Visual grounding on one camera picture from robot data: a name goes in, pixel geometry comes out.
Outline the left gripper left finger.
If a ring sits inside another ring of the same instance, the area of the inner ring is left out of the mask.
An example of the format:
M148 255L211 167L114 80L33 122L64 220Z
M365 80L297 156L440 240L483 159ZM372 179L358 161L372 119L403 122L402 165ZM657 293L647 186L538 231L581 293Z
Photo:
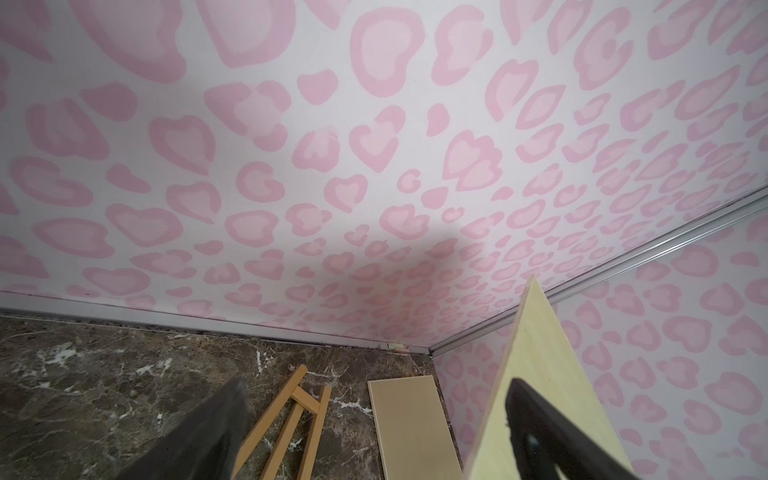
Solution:
M229 479L245 438L247 392L235 377L124 469L120 479Z

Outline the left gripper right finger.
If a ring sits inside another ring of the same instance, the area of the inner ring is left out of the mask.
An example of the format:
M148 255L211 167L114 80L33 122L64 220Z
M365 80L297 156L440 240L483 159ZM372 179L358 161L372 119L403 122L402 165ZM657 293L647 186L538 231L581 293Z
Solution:
M591 440L525 380L511 381L505 400L522 479L632 480L635 475Z

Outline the light wooden board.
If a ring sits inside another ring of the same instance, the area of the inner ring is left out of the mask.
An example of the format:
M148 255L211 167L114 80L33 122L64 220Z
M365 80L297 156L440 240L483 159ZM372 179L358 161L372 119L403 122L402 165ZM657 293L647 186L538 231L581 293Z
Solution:
M433 376L371 380L368 390L387 480L462 477Z
M631 465L576 353L536 279L530 279L511 340L467 459L466 479L522 479L517 470L505 400L511 381L525 380L622 466Z

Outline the wooden easel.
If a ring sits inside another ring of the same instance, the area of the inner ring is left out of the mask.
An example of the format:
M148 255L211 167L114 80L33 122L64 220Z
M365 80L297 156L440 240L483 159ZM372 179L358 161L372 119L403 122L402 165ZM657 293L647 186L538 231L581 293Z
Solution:
M278 418L281 411L290 405L290 412L282 425L272 452L262 469L260 479L275 479L280 465L288 451L288 447L299 422L305 413L312 416L309 433L305 442L302 460L299 466L298 479L312 478L314 465L320 445L325 420L327 418L331 386L324 385L318 398L313 397L301 386L308 373L306 365L299 365L284 384L282 389L271 401L266 411L259 417L255 425L246 435L237 453L231 479L235 479L263 439L269 428Z

